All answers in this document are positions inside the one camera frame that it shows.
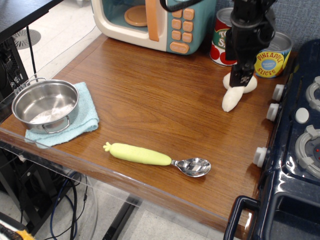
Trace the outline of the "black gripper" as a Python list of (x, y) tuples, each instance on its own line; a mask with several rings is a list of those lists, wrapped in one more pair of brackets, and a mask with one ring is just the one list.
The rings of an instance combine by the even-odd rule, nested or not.
[(240, 14), (232, 12), (231, 29), (226, 34), (226, 59), (236, 60), (230, 72), (231, 87), (246, 87), (254, 73), (257, 54), (269, 47), (275, 37), (273, 12)]

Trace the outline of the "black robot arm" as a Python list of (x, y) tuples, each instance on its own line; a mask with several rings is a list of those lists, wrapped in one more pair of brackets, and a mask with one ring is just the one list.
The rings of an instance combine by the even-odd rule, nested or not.
[(274, 0), (235, 0), (230, 15), (231, 28), (226, 32), (225, 54), (236, 60), (229, 85), (245, 87), (254, 74), (257, 54), (268, 48), (275, 36)]

